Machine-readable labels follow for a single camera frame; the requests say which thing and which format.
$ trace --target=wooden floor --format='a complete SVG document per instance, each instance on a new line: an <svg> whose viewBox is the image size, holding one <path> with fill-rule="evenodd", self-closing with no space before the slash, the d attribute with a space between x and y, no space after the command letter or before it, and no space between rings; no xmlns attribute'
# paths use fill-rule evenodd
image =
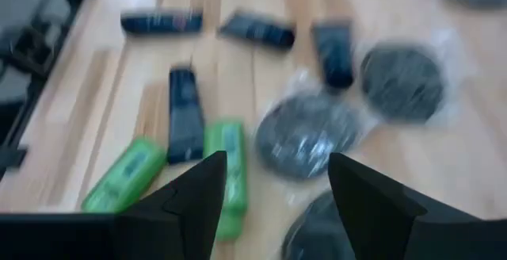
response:
<svg viewBox="0 0 507 260"><path fill-rule="evenodd" d="M202 8L197 38L132 40L123 10ZM234 10L297 23L287 55L215 36ZM167 145L167 76L192 61L207 121L240 117L252 137L269 106L300 69L318 77L309 27L350 17L357 54L393 37L430 43L446 58L456 88L452 114L436 127L381 125L350 155L431 197L473 215L507 217L507 13L463 10L441 0L86 0L72 37L40 99L22 143L19 171L0 182L3 212L70 212L134 136ZM325 178L290 184L249 153L250 210L235 243L217 259L278 259L292 221L328 187ZM192 164L165 168L151 190Z"/></svg>

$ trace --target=dark rectangular object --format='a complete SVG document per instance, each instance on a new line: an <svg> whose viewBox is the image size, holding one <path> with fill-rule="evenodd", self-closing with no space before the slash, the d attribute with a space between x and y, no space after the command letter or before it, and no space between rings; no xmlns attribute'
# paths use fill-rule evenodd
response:
<svg viewBox="0 0 507 260"><path fill-rule="evenodd" d="M24 98L15 101L0 101L0 144L7 139L24 103Z"/></svg>
<svg viewBox="0 0 507 260"><path fill-rule="evenodd" d="M354 82L350 21L327 21L313 25L311 32L326 84L343 90Z"/></svg>
<svg viewBox="0 0 507 260"><path fill-rule="evenodd" d="M507 220L479 220L343 154L331 154L329 176L357 260L507 255Z"/></svg>
<svg viewBox="0 0 507 260"><path fill-rule="evenodd" d="M204 118L192 66L173 67L169 74L170 130L167 162L202 159Z"/></svg>
<svg viewBox="0 0 507 260"><path fill-rule="evenodd" d="M119 215L0 215L0 258L209 259L226 164L218 151Z"/></svg>
<svg viewBox="0 0 507 260"><path fill-rule="evenodd" d="M121 27L126 33L137 36L199 33L203 27L203 12L125 13L121 16Z"/></svg>
<svg viewBox="0 0 507 260"><path fill-rule="evenodd" d="M0 147L0 169L19 167L27 151L24 148Z"/></svg>
<svg viewBox="0 0 507 260"><path fill-rule="evenodd" d="M280 50L289 50L295 41L295 27L280 25L260 15L236 11L231 19L220 27L219 33Z"/></svg>

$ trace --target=black tube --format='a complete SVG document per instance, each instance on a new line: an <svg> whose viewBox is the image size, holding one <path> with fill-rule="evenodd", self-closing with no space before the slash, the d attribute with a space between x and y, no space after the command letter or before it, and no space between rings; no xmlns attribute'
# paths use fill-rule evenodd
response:
<svg viewBox="0 0 507 260"><path fill-rule="evenodd" d="M203 26L203 13L167 11L163 13L126 13L121 27L131 35L199 33Z"/></svg>
<svg viewBox="0 0 507 260"><path fill-rule="evenodd" d="M169 75L170 130L167 161L170 165L203 158L204 118L196 76L191 66L176 66Z"/></svg>
<svg viewBox="0 0 507 260"><path fill-rule="evenodd" d="M295 41L293 25L278 25L266 17L241 11L235 12L231 19L220 27L219 33L280 50L291 49Z"/></svg>
<svg viewBox="0 0 507 260"><path fill-rule="evenodd" d="M349 88L354 82L350 23L319 23L311 31L326 84L339 90Z"/></svg>

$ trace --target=black plastic container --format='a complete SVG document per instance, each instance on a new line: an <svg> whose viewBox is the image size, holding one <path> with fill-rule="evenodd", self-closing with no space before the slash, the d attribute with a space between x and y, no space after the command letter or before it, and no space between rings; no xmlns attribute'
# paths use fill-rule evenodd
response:
<svg viewBox="0 0 507 260"><path fill-rule="evenodd" d="M199 33L203 27L203 13L179 10L153 13L125 13L121 27L131 35Z"/></svg>
<svg viewBox="0 0 507 260"><path fill-rule="evenodd" d="M326 84L334 89L348 89L354 83L351 23L318 23L311 32Z"/></svg>
<svg viewBox="0 0 507 260"><path fill-rule="evenodd" d="M192 66L176 66L169 74L170 130L167 162L175 165L202 159L204 118Z"/></svg>
<svg viewBox="0 0 507 260"><path fill-rule="evenodd" d="M280 50L289 50L295 41L294 25L281 25L257 14L235 12L219 33Z"/></svg>

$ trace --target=green tube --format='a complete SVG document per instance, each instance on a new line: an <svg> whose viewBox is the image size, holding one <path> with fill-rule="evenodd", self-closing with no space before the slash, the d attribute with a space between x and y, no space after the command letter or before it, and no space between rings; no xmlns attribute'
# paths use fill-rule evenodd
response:
<svg viewBox="0 0 507 260"><path fill-rule="evenodd" d="M137 138L109 168L82 202L83 212L121 212L148 189L166 163L165 151Z"/></svg>
<svg viewBox="0 0 507 260"><path fill-rule="evenodd" d="M204 156L216 151L227 153L226 189L216 239L231 240L241 235L242 218L248 208L245 138L241 121L221 120L206 127Z"/></svg>

